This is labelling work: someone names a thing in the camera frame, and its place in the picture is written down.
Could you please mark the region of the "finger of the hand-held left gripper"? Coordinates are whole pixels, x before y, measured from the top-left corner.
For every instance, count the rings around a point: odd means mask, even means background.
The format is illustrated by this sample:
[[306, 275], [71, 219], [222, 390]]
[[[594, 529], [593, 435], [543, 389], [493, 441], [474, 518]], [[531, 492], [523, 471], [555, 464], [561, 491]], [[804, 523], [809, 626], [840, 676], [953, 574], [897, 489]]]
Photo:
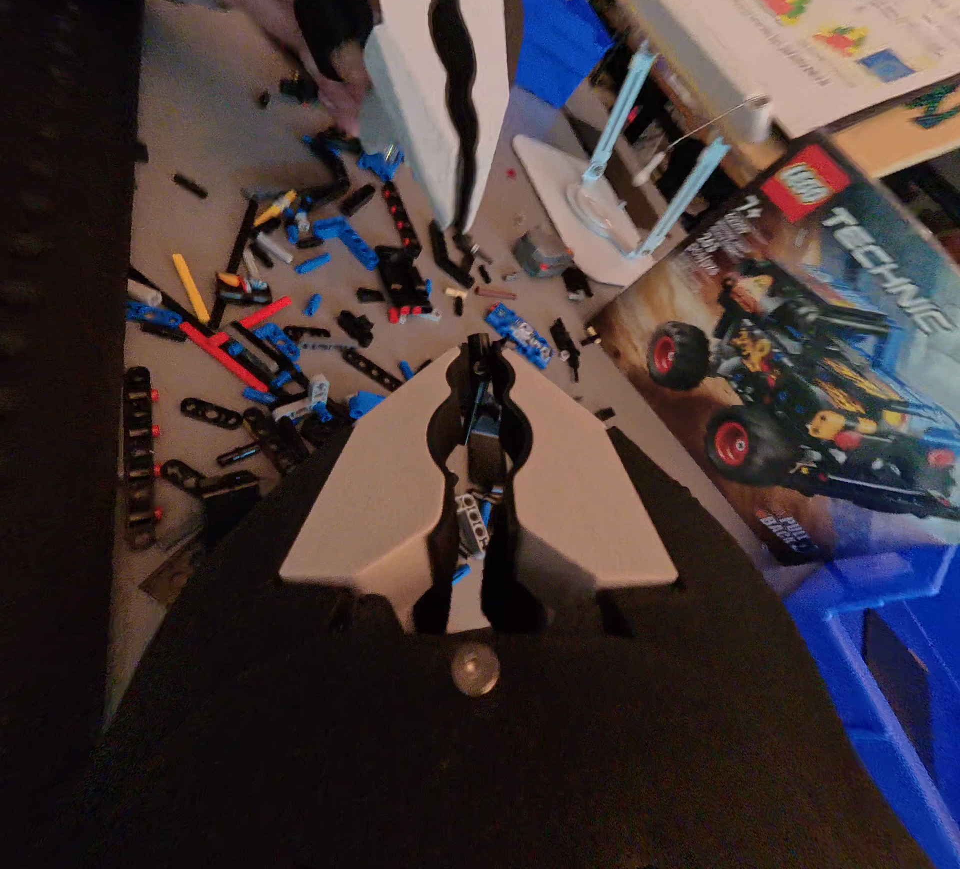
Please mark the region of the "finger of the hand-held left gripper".
[[481, 203], [481, 0], [376, 0], [363, 145], [397, 143], [440, 227], [467, 236]]
[[510, 98], [503, 0], [457, 0], [455, 130], [460, 171], [459, 211], [476, 211], [486, 190]]

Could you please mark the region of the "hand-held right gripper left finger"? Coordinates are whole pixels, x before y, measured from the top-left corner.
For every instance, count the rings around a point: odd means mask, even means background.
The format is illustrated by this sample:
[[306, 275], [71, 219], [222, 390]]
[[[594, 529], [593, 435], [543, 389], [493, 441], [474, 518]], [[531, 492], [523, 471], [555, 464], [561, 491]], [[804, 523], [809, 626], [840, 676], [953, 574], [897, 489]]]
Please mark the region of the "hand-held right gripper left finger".
[[287, 583], [387, 599], [400, 619], [450, 616], [468, 354], [448, 351], [359, 419], [279, 569]]

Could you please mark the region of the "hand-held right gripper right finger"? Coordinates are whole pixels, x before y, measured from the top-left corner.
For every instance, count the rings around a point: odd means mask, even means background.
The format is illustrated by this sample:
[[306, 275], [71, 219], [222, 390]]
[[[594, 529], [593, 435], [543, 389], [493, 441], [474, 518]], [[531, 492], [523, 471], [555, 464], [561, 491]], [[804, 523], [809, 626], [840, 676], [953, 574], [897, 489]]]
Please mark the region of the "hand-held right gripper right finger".
[[492, 359], [506, 474], [492, 514], [492, 622], [546, 624], [679, 572], [602, 422], [518, 356]]

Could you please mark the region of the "small black toy assembly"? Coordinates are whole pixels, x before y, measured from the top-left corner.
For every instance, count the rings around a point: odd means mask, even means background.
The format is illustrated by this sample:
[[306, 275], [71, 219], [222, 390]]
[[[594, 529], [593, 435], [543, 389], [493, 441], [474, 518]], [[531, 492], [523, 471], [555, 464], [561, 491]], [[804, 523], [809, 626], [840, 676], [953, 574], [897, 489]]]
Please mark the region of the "small black toy assembly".
[[496, 502], [504, 492], [508, 461], [499, 439], [502, 406], [494, 393], [493, 362], [489, 337], [474, 333], [462, 344], [453, 374], [467, 480]]

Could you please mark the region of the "grey toy motor block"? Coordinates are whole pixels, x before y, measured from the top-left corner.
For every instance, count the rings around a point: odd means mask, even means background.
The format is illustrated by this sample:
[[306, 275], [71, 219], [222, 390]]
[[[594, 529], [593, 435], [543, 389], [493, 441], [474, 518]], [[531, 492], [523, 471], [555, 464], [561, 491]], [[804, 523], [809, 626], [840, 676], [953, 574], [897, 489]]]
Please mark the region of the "grey toy motor block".
[[519, 268], [533, 279], [556, 278], [574, 265], [572, 251], [549, 227], [526, 230], [513, 243], [511, 253]]

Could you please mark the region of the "grey desk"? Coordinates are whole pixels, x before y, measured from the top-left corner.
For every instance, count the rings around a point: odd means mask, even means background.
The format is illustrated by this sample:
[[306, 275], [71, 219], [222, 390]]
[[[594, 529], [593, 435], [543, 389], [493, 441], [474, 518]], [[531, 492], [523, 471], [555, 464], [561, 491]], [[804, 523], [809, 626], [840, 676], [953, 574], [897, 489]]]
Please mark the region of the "grey desk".
[[[321, 169], [299, 143], [299, 135], [321, 126], [312, 109], [255, 107], [257, 90], [280, 68], [255, 30], [237, 15], [150, 3], [143, 44], [139, 122], [150, 162], [138, 176], [131, 243], [133, 264], [174, 289], [168, 252], [180, 244], [195, 270], [223, 258], [244, 205], [242, 188], [279, 187], [284, 179], [311, 182]], [[773, 589], [763, 587], [756, 567], [710, 513], [720, 502], [677, 443], [629, 389], [604, 353], [606, 344], [586, 347], [585, 378], [570, 382], [567, 367], [553, 362], [546, 378], [573, 397], [577, 413], [599, 429], [592, 410], [614, 405], [620, 431], [613, 443], [624, 454], [666, 550], [679, 564], [677, 587], [642, 589], [627, 614], [653, 623], [635, 637], [607, 637], [596, 607], [580, 605], [558, 616], [559, 641], [606, 644], [639, 650], [642, 666], [632, 675], [614, 671], [627, 685], [630, 706], [622, 712], [630, 730], [654, 733], [656, 746], [695, 741], [718, 747], [735, 740], [756, 745], [750, 755], [765, 759], [831, 758], [846, 747], [846, 734], [830, 695], [801, 635]], [[186, 726], [198, 729], [189, 745], [212, 750], [242, 716], [265, 718], [273, 711], [292, 722], [282, 695], [303, 704], [308, 687], [319, 707], [306, 711], [301, 726], [317, 735], [323, 710], [361, 710], [375, 728], [399, 731], [403, 745], [425, 743], [441, 729], [440, 709], [451, 730], [467, 737], [491, 731], [486, 755], [507, 752], [509, 730], [525, 726], [534, 743], [548, 741], [545, 721], [567, 721], [561, 710], [589, 709], [596, 719], [609, 713], [606, 690], [590, 675], [562, 661], [550, 669], [543, 655], [558, 655], [555, 633], [484, 639], [500, 659], [496, 685], [468, 695], [451, 676], [451, 661], [484, 622], [479, 609], [479, 574], [454, 589], [451, 628], [456, 636], [391, 633], [392, 617], [378, 600], [364, 599], [342, 634], [311, 614], [311, 603], [328, 597], [317, 587], [286, 587], [275, 575], [290, 542], [281, 524], [296, 529], [314, 499], [340, 442], [321, 460], [267, 497], [262, 512], [246, 518], [194, 576], [165, 616], [160, 604], [134, 601], [125, 589], [115, 605], [117, 680], [115, 709], [102, 749], [128, 755], [160, 754], [161, 746]]]

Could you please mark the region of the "blue bin with white tag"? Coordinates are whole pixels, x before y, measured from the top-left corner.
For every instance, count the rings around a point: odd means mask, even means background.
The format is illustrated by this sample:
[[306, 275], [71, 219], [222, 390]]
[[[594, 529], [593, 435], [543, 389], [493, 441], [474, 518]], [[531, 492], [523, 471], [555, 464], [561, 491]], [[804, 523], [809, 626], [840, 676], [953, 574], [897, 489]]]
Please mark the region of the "blue bin with white tag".
[[555, 109], [593, 72], [612, 38], [587, 0], [522, 0], [515, 84]]

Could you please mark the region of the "short dark toy beam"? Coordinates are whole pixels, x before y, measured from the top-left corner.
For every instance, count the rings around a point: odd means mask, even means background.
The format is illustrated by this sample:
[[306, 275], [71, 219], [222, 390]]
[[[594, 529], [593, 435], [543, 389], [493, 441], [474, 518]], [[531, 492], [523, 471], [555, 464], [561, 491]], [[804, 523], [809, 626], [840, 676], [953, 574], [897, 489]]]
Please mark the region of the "short dark toy beam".
[[184, 397], [179, 410], [190, 420], [225, 431], [236, 431], [244, 423], [241, 413], [195, 396]]

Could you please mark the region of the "blue printed toy panel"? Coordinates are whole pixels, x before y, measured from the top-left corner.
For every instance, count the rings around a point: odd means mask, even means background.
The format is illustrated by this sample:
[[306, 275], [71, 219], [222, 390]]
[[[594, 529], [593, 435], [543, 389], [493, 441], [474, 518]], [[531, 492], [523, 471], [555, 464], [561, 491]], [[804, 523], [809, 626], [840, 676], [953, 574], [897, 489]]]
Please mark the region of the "blue printed toy panel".
[[546, 370], [554, 358], [554, 350], [548, 341], [503, 302], [497, 302], [489, 308], [485, 321], [501, 339], [510, 342], [523, 359], [540, 371]]

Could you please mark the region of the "red toy axle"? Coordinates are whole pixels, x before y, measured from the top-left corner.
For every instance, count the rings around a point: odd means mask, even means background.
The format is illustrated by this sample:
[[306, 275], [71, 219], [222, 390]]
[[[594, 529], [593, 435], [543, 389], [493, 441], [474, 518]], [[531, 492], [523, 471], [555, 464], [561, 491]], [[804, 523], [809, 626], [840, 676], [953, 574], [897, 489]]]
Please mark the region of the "red toy axle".
[[220, 296], [215, 297], [214, 308], [210, 311], [210, 319], [206, 323], [172, 297], [162, 297], [164, 308], [181, 317], [179, 329], [190, 342], [232, 373], [246, 387], [261, 393], [269, 391], [281, 372], [287, 373], [291, 381], [301, 379], [294, 363], [272, 344], [260, 339], [253, 329], [281, 310], [287, 309], [291, 302], [289, 297], [282, 297], [269, 304], [258, 305], [256, 311], [249, 316], [251, 323], [248, 318], [234, 321], [231, 323], [233, 329], [225, 331], [214, 324], [223, 321], [227, 306]]

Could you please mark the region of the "pile of toy building pieces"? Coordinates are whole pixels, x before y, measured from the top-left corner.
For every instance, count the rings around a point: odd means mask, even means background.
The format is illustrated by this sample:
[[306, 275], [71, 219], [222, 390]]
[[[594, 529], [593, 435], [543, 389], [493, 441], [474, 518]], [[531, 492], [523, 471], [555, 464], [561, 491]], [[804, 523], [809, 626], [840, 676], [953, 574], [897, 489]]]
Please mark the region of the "pile of toy building pieces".
[[[213, 313], [218, 271], [226, 271], [236, 239], [249, 208], [248, 193], [270, 191], [273, 201], [282, 191], [319, 186], [330, 181], [330, 169], [314, 155], [305, 138], [325, 130], [330, 122], [317, 108], [283, 107], [274, 100], [265, 109], [242, 106], [240, 114], [204, 114], [198, 108], [143, 105], [138, 137], [146, 146], [148, 160], [136, 167], [136, 191], [130, 263], [147, 287], [173, 301], [161, 308], [189, 319], [194, 305], [177, 271], [174, 255], [180, 255], [209, 313]], [[366, 314], [373, 322], [372, 358], [395, 376], [395, 364], [405, 359], [420, 364], [433, 358], [437, 346], [447, 348], [463, 320], [453, 314], [452, 302], [440, 282], [441, 273], [431, 268], [434, 293], [441, 300], [442, 319], [391, 325], [382, 303], [362, 304], [356, 289], [378, 283], [378, 273], [367, 270], [339, 239], [324, 241], [310, 250], [288, 246], [293, 262], [267, 257], [272, 267], [248, 258], [258, 279], [268, 284], [272, 301], [290, 303], [270, 317], [282, 328], [300, 325], [326, 328], [334, 344], [351, 339], [335, 319], [340, 311]], [[187, 336], [182, 339], [150, 334], [142, 323], [126, 325], [126, 362], [150, 371], [151, 387], [158, 400], [151, 404], [150, 424], [136, 443], [151, 443], [150, 455], [142, 458], [131, 484], [153, 484], [155, 512], [162, 512], [163, 525], [197, 514], [197, 500], [164, 479], [162, 465], [171, 459], [184, 463], [203, 477], [247, 470], [268, 484], [278, 473], [263, 456], [255, 454], [226, 467], [216, 457], [237, 448], [249, 448], [252, 439], [242, 420], [234, 429], [184, 415], [185, 398], [199, 398], [238, 414], [258, 403], [243, 395], [248, 385], [221, 365]]]

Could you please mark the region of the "black beam with red pins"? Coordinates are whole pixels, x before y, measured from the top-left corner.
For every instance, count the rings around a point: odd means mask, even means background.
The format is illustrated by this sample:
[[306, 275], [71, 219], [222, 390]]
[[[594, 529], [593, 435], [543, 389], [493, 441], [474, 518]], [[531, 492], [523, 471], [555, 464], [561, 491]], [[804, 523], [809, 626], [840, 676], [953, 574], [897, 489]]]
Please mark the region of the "black beam with red pins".
[[149, 369], [126, 369], [122, 392], [122, 482], [123, 523], [126, 545], [131, 551], [146, 551], [157, 539], [162, 508], [156, 488], [161, 467], [155, 459], [160, 426], [154, 419], [159, 392]]

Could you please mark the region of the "toy truck set box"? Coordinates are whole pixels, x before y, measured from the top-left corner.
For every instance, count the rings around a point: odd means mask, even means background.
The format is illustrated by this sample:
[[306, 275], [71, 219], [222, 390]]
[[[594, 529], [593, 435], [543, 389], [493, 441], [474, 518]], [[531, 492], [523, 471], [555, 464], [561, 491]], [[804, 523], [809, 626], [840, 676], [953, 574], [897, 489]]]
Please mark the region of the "toy truck set box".
[[958, 267], [827, 137], [591, 320], [779, 563], [958, 546]]

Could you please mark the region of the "yellow toy axle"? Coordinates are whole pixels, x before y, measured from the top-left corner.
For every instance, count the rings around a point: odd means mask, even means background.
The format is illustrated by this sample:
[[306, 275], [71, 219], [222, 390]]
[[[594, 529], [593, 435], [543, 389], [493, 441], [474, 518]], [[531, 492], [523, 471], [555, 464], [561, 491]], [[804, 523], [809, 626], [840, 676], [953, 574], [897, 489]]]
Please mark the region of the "yellow toy axle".
[[179, 252], [171, 254], [171, 260], [174, 265], [175, 273], [181, 282], [184, 292], [191, 306], [192, 314], [202, 326], [210, 324], [210, 310], [200, 292], [195, 278], [186, 262], [185, 257]]

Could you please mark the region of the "blue toy beam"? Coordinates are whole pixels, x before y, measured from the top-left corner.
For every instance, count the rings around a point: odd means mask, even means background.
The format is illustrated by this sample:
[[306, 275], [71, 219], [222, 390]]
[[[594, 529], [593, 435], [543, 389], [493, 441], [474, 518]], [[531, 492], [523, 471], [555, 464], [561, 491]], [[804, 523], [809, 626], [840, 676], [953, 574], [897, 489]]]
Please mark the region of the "blue toy beam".
[[177, 312], [135, 299], [126, 300], [126, 321], [160, 327], [165, 331], [178, 331], [184, 323]]

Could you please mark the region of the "black dotted mat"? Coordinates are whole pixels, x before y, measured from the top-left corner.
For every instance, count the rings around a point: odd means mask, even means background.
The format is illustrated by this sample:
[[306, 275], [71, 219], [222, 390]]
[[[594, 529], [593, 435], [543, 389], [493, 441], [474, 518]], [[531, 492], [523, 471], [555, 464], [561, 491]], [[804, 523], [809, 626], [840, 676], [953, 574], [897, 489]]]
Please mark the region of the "black dotted mat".
[[141, 0], [1, 0], [2, 847], [104, 700]]

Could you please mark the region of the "plain blue plastic bin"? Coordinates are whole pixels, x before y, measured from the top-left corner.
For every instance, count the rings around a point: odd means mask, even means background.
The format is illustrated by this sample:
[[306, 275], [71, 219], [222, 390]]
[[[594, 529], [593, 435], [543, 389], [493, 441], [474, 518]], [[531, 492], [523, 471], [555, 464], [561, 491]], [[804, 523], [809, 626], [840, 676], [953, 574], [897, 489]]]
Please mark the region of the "plain blue plastic bin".
[[958, 552], [827, 563], [784, 600], [863, 766], [941, 868], [959, 866]]

